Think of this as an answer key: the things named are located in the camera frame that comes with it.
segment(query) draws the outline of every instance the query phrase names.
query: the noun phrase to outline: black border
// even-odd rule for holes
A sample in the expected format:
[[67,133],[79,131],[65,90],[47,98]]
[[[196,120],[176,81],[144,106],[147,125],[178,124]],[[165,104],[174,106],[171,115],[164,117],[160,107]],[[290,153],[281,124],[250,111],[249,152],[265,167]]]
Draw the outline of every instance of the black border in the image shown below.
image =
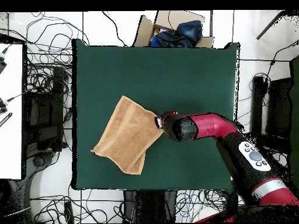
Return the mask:
[[[2,44],[22,44],[22,93],[27,91],[27,45],[24,40],[19,40],[18,38],[14,38],[8,36],[6,34],[0,34],[0,43]],[[21,180],[25,179],[26,177],[26,158],[27,158],[27,130],[26,130],[26,123],[25,123],[25,97],[24,95],[21,96],[22,98],[22,141],[21,141],[21,148],[22,148],[22,155],[21,155]]]
[[77,45],[72,39],[72,180],[73,190],[77,184]]

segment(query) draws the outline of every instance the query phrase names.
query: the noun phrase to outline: floor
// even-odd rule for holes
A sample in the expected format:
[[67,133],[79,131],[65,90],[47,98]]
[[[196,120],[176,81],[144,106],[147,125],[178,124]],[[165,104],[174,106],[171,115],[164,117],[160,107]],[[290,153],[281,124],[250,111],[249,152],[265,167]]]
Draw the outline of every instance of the floor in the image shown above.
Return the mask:
[[[194,10],[191,12],[198,13],[204,16],[203,36],[210,36],[210,22],[211,16],[209,10]],[[259,72],[267,73],[270,61],[273,59],[276,51],[283,47],[287,47],[291,43],[299,39],[298,20],[287,18],[279,21],[275,26],[271,27],[267,33],[257,40],[256,36],[266,27],[266,25],[277,15],[279,10],[214,10],[213,11],[213,36],[214,48],[223,48],[229,42],[239,42],[241,44],[240,63],[239,63],[239,99],[246,99],[251,95],[249,83],[253,76]],[[125,44],[131,46],[137,31],[139,19],[141,15],[145,15],[150,20],[155,19],[156,11],[134,11],[134,12],[115,12],[109,11],[109,16],[115,21],[119,33],[119,37]],[[39,13],[10,13],[9,14],[9,29],[19,32],[26,36],[26,27],[29,23],[39,19]],[[54,38],[52,45],[57,47],[70,47],[69,38],[61,35],[65,34],[68,37],[83,39],[85,42],[89,40],[90,45],[110,45],[122,46],[121,41],[116,37],[116,30],[114,24],[103,15],[102,12],[46,12],[44,20],[41,20],[32,25],[27,32],[27,39],[40,44],[50,45]],[[48,26],[44,33],[46,25],[52,23],[62,23],[64,19],[82,32],[75,28],[69,28],[66,25]],[[17,34],[9,32],[9,35],[18,37]],[[29,44],[28,47],[37,53],[38,49]],[[277,61],[271,68],[269,77],[272,80],[286,78],[290,76],[288,62],[299,54],[299,45],[288,48],[278,53]],[[71,106],[71,101],[68,99],[67,107]],[[250,114],[246,114],[251,107],[251,100],[244,100],[238,103],[238,115],[243,117],[239,122],[245,125],[245,129],[249,130]],[[265,129],[266,109],[263,111],[263,129]],[[66,128],[71,128],[72,121],[68,121]],[[65,137],[67,143],[71,147],[72,136],[71,130],[65,130]],[[31,198],[40,198],[32,200],[32,214],[40,212],[42,207],[49,203],[53,198],[58,200],[59,195],[68,195],[69,183],[71,181],[72,153],[69,149],[64,149],[60,153],[58,162],[39,172],[33,179],[32,189],[30,193]],[[187,194],[195,195],[193,192],[186,192]],[[69,196],[86,206],[88,201],[88,208],[90,211],[94,209],[102,209],[106,212],[107,218],[110,219],[115,215],[113,207],[119,206],[123,200],[123,192],[120,190],[83,190],[75,191],[69,190]],[[74,215],[80,214],[80,207],[73,204]],[[214,213],[215,209],[205,205],[198,205],[193,210],[196,217],[178,215],[177,222],[190,222],[202,219]],[[94,212],[94,217],[103,222],[105,216],[101,211]],[[40,220],[47,220],[49,216],[42,214]],[[118,216],[113,218],[110,223],[119,223],[122,219]],[[82,223],[95,223],[89,216],[82,220]]]

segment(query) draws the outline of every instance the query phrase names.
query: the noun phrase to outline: brown towel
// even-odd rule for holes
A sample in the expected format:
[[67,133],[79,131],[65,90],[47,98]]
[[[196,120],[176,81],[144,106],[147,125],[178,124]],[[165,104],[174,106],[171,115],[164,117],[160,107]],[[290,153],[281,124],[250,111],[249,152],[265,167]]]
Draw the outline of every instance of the brown towel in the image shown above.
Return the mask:
[[162,135],[156,115],[122,96],[92,152],[104,156],[128,174],[141,174],[145,151]]

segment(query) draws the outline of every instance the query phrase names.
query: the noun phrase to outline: green mat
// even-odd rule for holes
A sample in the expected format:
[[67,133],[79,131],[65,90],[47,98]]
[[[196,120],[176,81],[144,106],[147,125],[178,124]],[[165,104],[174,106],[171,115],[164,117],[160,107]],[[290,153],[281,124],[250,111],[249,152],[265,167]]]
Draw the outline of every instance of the green mat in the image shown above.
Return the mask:
[[230,174],[211,138],[177,143],[163,134],[146,151],[139,176],[122,173],[90,150],[122,95],[156,114],[214,112],[232,119],[237,43],[219,50],[88,47],[81,40],[72,46],[73,187],[230,189]]
[[290,165],[294,176],[294,184],[299,188],[299,56],[290,62],[290,70],[294,82],[290,90],[292,102]]

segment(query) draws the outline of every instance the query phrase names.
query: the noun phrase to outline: cloth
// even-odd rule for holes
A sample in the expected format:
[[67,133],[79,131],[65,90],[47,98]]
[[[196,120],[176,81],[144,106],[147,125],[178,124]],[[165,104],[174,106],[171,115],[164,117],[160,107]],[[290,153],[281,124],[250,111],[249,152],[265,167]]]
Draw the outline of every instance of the cloth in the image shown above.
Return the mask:
[[167,32],[166,29],[160,29],[159,33],[162,33],[162,32]]
[[151,47],[158,47],[159,43],[157,42],[157,37],[154,36],[151,41]]
[[181,23],[176,31],[163,31],[155,37],[160,47],[195,47],[202,37],[201,21]]
[[162,135],[156,115],[128,97],[119,100],[104,133],[92,152],[107,157],[127,174],[141,174],[145,151]]

